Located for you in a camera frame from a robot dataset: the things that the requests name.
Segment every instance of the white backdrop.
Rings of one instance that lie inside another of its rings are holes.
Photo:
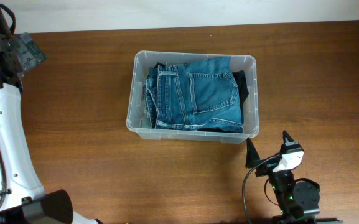
[[[359,0],[0,0],[17,32],[359,19]]]

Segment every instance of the brown tabletop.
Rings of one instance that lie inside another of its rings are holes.
[[[305,149],[295,177],[320,184],[318,218],[359,223],[359,21],[33,37],[48,60],[23,79],[27,143],[46,191],[65,189],[79,213],[104,223],[245,221],[245,142],[143,140],[127,129],[134,56],[155,50],[255,57],[259,155],[277,153],[286,129]],[[280,214],[265,180],[247,183],[254,219]]]

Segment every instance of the blue denim fabric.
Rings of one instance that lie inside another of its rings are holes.
[[[243,130],[230,57],[150,68],[144,96],[153,128]]]

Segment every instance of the clear plastic container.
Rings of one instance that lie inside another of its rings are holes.
[[[148,76],[150,67],[155,66],[157,62],[166,65],[175,65],[221,56],[231,56],[231,71],[237,72],[244,70],[246,72],[249,95],[247,100],[244,102],[243,133],[177,131],[142,128],[145,108],[145,102],[143,99],[143,84],[146,77]],[[249,55],[188,54],[140,51],[135,55],[126,124],[130,131],[136,132],[143,139],[184,139],[198,141],[220,141],[222,143],[239,144],[248,137],[253,138],[259,133],[256,61],[252,56]]]

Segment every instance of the back pocket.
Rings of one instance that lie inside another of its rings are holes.
[[[190,96],[194,113],[203,113],[230,106],[238,96],[238,86],[229,73],[189,73]]]

